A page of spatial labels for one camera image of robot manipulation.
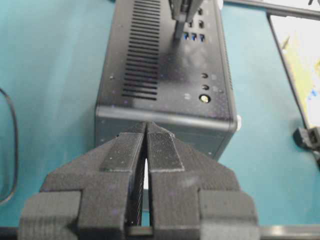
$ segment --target teal table surface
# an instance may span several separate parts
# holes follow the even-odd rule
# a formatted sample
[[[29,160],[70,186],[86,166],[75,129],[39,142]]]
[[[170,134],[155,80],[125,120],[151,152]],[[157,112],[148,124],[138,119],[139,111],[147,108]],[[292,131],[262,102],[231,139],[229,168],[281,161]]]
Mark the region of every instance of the teal table surface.
[[[19,128],[17,192],[0,226],[17,226],[48,172],[94,147],[95,102],[114,11],[110,0],[0,1],[0,87]],[[254,198],[259,223],[320,223],[320,173],[292,139],[302,118],[263,9],[222,10],[242,128],[220,162]],[[0,96],[0,194],[12,178],[9,109]]]

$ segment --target blue usb port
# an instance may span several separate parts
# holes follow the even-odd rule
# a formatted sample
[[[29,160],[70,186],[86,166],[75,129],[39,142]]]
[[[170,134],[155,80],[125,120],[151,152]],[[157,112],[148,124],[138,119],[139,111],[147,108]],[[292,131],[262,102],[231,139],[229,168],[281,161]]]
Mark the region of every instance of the blue usb port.
[[[183,37],[184,37],[184,40],[188,40],[189,39],[189,33],[184,32],[183,33]]]
[[[205,35],[204,34],[200,34],[199,37],[200,37],[200,41],[201,42],[205,41]]]
[[[196,33],[192,33],[192,34],[191,34],[191,39],[192,39],[193,41],[197,40],[197,34],[196,34]]]

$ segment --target black cable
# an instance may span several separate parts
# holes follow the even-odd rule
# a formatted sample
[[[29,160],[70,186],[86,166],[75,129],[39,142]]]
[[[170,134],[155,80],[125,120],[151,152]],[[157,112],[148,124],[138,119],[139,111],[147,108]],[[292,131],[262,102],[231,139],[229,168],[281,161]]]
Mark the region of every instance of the black cable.
[[[19,167],[19,156],[18,156],[18,125],[17,125],[17,117],[14,105],[11,101],[11,98],[6,94],[5,91],[3,91],[0,88],[0,93],[5,97],[6,102],[8,103],[8,106],[11,111],[12,121],[13,121],[13,131],[14,131],[14,177],[13,177],[13,183],[10,193],[3,199],[0,200],[0,205],[5,204],[8,202],[12,196],[15,194],[17,190],[17,182],[18,182],[18,167]]]

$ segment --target metal rail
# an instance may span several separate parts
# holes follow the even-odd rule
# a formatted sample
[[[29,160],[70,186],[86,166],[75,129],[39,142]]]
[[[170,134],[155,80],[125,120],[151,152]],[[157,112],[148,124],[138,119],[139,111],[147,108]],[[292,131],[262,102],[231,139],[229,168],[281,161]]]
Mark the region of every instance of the metal rail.
[[[126,231],[127,239],[151,240],[151,226],[131,226]],[[260,227],[261,240],[320,240],[320,224],[315,225],[273,225]],[[0,227],[0,240],[17,240],[18,228]]]
[[[314,11],[309,9],[283,6],[277,4],[266,3],[263,1],[256,0],[224,0],[225,3],[241,4],[247,6],[253,6],[258,8],[264,8],[268,14],[277,16],[291,16],[297,18],[320,20],[320,11]]]

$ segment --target ventilation slot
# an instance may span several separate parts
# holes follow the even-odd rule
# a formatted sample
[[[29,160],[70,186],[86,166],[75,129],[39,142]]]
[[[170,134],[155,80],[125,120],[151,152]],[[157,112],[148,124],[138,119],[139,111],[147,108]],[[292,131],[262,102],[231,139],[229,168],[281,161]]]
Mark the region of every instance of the ventilation slot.
[[[135,0],[122,96],[157,100],[160,0]]]

